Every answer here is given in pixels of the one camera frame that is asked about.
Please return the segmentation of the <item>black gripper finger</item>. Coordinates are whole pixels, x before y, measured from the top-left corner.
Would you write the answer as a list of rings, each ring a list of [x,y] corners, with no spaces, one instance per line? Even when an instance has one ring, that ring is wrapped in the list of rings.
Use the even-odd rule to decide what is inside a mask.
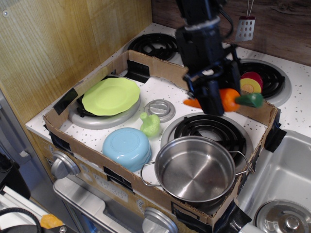
[[[228,48],[229,53],[232,56],[232,60],[229,62],[229,76],[230,76],[229,83],[233,89],[235,89],[238,93],[240,93],[241,92],[240,59],[237,56],[236,48],[237,46],[230,46]]]
[[[207,83],[201,84],[197,99],[205,114],[214,116],[222,116],[224,114],[217,81],[208,81]]]

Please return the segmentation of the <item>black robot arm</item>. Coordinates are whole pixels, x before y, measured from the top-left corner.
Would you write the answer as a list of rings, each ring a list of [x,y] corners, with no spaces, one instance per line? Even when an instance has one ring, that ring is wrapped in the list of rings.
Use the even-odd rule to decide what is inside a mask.
[[[221,116],[225,110],[221,89],[240,91],[240,60],[236,45],[223,47],[219,29],[222,14],[230,24],[232,19],[223,10],[225,0],[177,1],[185,25],[175,33],[184,67],[188,94],[198,100],[205,114]]]

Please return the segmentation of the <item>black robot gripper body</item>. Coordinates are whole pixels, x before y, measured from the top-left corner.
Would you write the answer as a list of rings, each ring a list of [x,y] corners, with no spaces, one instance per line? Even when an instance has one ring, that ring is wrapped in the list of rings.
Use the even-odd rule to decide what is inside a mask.
[[[196,25],[185,25],[175,33],[177,47],[183,65],[189,69],[190,77],[213,70],[214,74],[206,81],[216,80],[219,88],[232,88],[229,83],[229,62],[232,56],[229,47],[222,45],[219,19]]]

